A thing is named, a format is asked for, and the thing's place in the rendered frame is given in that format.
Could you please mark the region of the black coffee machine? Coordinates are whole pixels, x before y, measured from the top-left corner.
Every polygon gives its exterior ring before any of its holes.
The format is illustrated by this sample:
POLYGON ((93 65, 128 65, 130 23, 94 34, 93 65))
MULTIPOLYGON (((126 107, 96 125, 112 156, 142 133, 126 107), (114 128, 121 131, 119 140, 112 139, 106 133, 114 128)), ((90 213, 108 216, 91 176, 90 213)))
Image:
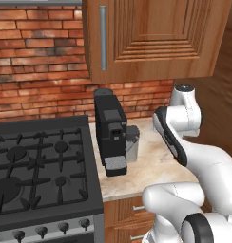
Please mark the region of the black coffee machine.
POLYGON ((93 91, 96 138, 101 162, 108 177, 125 175, 127 164, 138 157, 140 131, 128 125, 125 112, 113 91, 93 91))

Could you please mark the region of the black gas hob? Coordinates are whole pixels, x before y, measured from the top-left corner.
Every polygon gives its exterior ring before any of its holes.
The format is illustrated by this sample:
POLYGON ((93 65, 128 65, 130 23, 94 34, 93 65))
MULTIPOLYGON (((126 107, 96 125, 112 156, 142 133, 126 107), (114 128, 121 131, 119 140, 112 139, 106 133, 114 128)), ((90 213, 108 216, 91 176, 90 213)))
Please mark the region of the black gas hob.
POLYGON ((0 243, 18 243, 14 231, 25 232, 21 243, 105 243, 87 116, 0 123, 0 243))

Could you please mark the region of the wooden drawer front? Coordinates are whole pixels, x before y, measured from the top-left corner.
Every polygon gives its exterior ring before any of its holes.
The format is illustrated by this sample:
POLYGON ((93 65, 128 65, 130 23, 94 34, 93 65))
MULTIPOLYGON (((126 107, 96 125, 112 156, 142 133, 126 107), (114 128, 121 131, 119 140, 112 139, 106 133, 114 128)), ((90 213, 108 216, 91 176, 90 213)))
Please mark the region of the wooden drawer front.
POLYGON ((127 222, 153 221, 154 214, 146 209, 133 211, 133 206, 143 206, 140 196, 107 201, 104 203, 105 226, 116 226, 127 222))
POLYGON ((145 235, 152 224, 153 221, 127 222, 105 227, 105 243, 142 243, 142 239, 131 241, 129 236, 145 235))

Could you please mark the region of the black hob knob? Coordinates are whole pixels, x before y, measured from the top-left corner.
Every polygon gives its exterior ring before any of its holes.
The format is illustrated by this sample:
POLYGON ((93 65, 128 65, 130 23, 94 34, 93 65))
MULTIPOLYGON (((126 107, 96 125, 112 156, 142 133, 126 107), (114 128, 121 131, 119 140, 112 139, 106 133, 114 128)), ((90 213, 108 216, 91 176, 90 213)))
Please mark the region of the black hob knob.
POLYGON ((35 231, 41 236, 41 238, 44 238, 48 232, 48 228, 45 226, 41 226, 41 227, 37 227, 35 231))
POLYGON ((58 225, 58 228, 63 234, 66 234, 69 229, 69 225, 66 222, 62 222, 58 225))
POLYGON ((12 233, 12 235, 17 240, 18 243, 21 243, 22 240, 25 238, 25 232, 24 231, 14 231, 12 233))
POLYGON ((87 230, 87 228, 89 227, 90 225, 90 221, 88 218, 83 218, 79 221, 80 225, 85 229, 87 230))

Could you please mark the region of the tall wooden cabinet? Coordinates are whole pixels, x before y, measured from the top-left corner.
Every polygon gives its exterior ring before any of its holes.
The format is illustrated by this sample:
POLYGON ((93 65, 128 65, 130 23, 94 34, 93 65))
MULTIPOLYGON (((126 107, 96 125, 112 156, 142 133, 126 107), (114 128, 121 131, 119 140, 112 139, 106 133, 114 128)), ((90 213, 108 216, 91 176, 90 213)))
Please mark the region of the tall wooden cabinet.
POLYGON ((221 147, 232 157, 232 7, 222 38, 222 45, 212 77, 175 80, 174 84, 190 84, 203 110, 203 126, 191 142, 221 147))

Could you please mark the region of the grey extractor hood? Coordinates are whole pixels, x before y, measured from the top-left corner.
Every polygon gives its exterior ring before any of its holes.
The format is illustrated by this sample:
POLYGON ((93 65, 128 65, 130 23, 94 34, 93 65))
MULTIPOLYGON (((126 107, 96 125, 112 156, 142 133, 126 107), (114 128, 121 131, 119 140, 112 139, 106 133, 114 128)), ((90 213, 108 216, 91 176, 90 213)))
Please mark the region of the grey extractor hood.
POLYGON ((82 6, 82 0, 0 0, 0 6, 82 6))

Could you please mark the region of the wooden wall cupboard door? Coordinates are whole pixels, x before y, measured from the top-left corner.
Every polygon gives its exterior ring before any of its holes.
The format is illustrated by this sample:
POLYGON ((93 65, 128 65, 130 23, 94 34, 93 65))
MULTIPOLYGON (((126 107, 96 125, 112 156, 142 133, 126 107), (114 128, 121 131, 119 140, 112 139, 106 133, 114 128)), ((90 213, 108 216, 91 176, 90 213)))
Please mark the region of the wooden wall cupboard door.
POLYGON ((91 81, 212 75, 231 5, 232 0, 82 0, 91 81), (106 70, 101 70, 99 6, 106 6, 106 70))

